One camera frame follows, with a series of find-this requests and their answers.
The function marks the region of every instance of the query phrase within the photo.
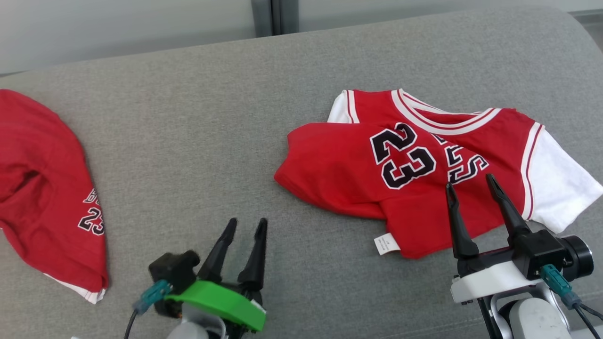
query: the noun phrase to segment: jersey collar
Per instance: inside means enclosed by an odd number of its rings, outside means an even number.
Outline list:
[[[403,90],[392,90],[391,98],[394,101],[394,105],[398,111],[409,121],[416,126],[438,135],[459,135],[467,133],[477,128],[482,127],[487,122],[492,120],[499,112],[500,109],[489,108],[483,112],[471,113],[474,117],[459,122],[457,124],[442,124],[428,119],[419,113],[416,109],[427,110],[436,114],[457,114],[449,113],[441,109],[437,109],[433,106],[427,105],[422,101],[414,98],[410,94],[405,93]]]

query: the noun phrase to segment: cable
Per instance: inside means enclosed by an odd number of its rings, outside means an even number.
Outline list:
[[[128,323],[128,327],[126,327],[126,329],[125,329],[124,339],[128,339],[130,337],[130,330],[132,329],[132,324],[134,323],[136,314],[138,314],[138,311],[134,310],[134,312],[132,312],[132,316],[130,317],[130,322]]]
[[[593,327],[593,324],[590,323],[590,320],[586,317],[586,315],[584,314],[584,312],[582,312],[582,310],[580,309],[580,307],[576,307],[575,309],[576,309],[576,312],[578,313],[578,315],[582,318],[582,321],[584,321],[584,323],[586,324],[586,327],[589,328],[590,332],[593,334],[593,336],[595,337],[595,339],[601,339],[601,337],[599,336],[599,334],[597,333],[597,331]]]
[[[599,319],[603,320],[603,314],[595,311],[594,309],[586,306],[585,304],[581,303],[580,307],[582,307],[582,309],[584,309],[585,311],[587,311],[588,313],[591,313],[592,315],[594,315],[595,317],[599,317]]]
[[[540,277],[548,287],[557,294],[567,309],[574,309],[582,304],[582,300],[572,291],[572,286],[555,268],[548,264],[540,268]]]

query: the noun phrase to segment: jersey lettering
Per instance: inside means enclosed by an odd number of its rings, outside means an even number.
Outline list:
[[[467,170],[460,165],[448,171],[448,181],[451,184],[463,182],[478,175],[478,172],[488,167],[488,162],[479,154],[474,155],[467,162]]]
[[[446,151],[448,167],[452,167],[458,164],[459,162],[463,161],[463,157],[458,154],[458,152],[462,150],[462,147],[460,147],[459,145],[446,146],[444,150]]]
[[[96,194],[96,189],[92,189],[90,194],[82,201],[83,203],[92,204],[96,203],[98,206],[98,195]],[[100,207],[92,207],[88,209],[88,214],[83,216],[80,219],[80,222],[77,225],[79,228],[84,229],[86,231],[92,231],[95,235],[103,235],[105,233],[105,227],[103,222],[103,212],[101,212]]]
[[[403,151],[412,146],[417,140],[417,134],[409,125],[398,122],[395,129],[401,133],[396,133],[386,128],[370,138],[377,165],[390,157],[389,146],[393,146],[398,151]],[[406,155],[410,158],[411,162],[398,166],[390,159],[383,164],[381,177],[387,187],[400,189],[412,180],[435,171],[435,159],[427,148],[415,147],[408,151]],[[400,170],[401,175],[395,176],[395,170]]]
[[[412,146],[417,140],[415,131],[403,122],[398,122],[394,129],[395,131],[386,128],[372,136],[370,140],[375,163],[377,165],[383,164],[381,166],[383,181],[391,189],[401,189],[414,179],[433,173],[436,169],[436,161],[427,148],[417,146],[406,152],[410,162],[401,165],[394,163],[393,159],[390,159],[390,147],[397,151],[403,151]],[[447,160],[446,165],[449,169],[448,181],[453,185],[474,178],[479,171],[488,167],[488,162],[479,154],[465,161],[461,154],[464,149],[462,146],[450,144],[435,134],[432,134],[432,136],[440,145],[449,144],[444,147],[444,152]],[[400,171],[399,176],[395,175],[396,170]]]

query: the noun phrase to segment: blue cable connector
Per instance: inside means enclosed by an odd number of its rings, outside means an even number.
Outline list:
[[[548,264],[540,269],[540,277],[547,285],[561,297],[561,301],[568,309],[574,309],[582,300],[572,291],[572,286],[559,273],[555,266]]]
[[[167,280],[158,280],[140,296],[138,301],[132,304],[132,307],[138,314],[144,314],[151,305],[162,300],[171,291],[172,286]]]

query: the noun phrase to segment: black cable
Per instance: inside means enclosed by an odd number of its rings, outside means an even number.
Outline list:
[[[130,337],[130,330],[132,329],[132,324],[134,323],[136,314],[138,314],[138,311],[134,310],[134,312],[132,312],[132,316],[130,317],[130,322],[128,323],[128,327],[125,329],[124,339],[128,339]]]
[[[588,327],[589,330],[590,330],[590,332],[593,334],[593,336],[595,336],[595,339],[601,339],[601,337],[599,336],[599,334],[597,333],[597,331],[593,327],[593,324],[590,323],[590,320],[588,320],[588,318],[586,317],[586,315],[584,314],[584,312],[582,312],[582,310],[580,309],[579,305],[576,305],[575,310],[578,313],[578,315],[582,318],[582,321],[584,321],[584,323],[586,324],[586,327]]]
[[[587,311],[588,313],[591,313],[592,315],[594,315],[595,317],[598,317],[599,319],[603,320],[603,314],[595,311],[594,309],[586,306],[585,304],[581,303],[580,307],[582,307],[582,309],[584,309],[585,311]]]

